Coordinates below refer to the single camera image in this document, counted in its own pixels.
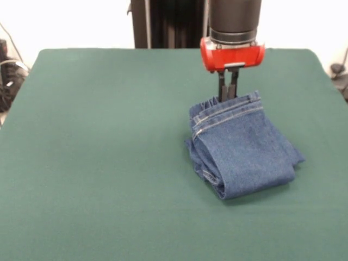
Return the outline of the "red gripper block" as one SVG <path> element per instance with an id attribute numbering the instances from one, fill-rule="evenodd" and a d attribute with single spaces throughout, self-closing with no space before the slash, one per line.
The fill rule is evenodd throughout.
<path id="1" fill-rule="evenodd" d="M 231 82 L 225 85 L 224 69 L 228 67 L 254 67 L 262 63 L 266 48 L 265 45 L 237 46 L 218 48 L 218 44 L 211 38 L 205 37 L 200 41 L 200 51 L 204 67 L 207 71 L 218 71 L 219 77 L 219 102 L 232 100 L 237 96 L 239 69 L 231 69 Z"/>

